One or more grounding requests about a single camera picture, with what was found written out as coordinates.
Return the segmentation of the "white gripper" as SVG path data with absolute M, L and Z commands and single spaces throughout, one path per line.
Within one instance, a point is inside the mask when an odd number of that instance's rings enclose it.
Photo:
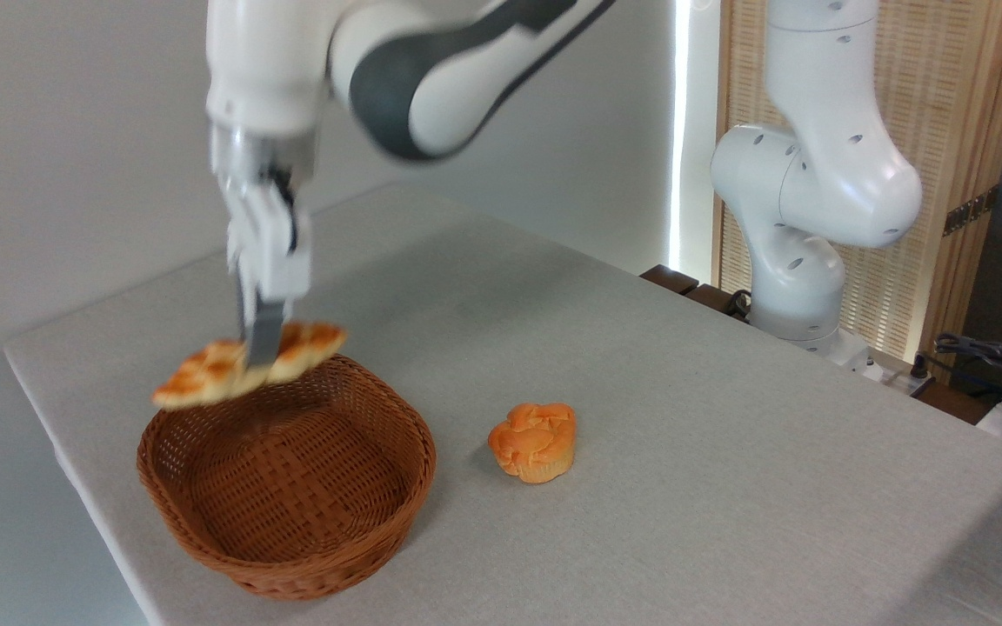
M 311 287 L 311 220 L 275 181 L 225 183 L 228 270 L 248 369 L 277 359 L 290 302 Z

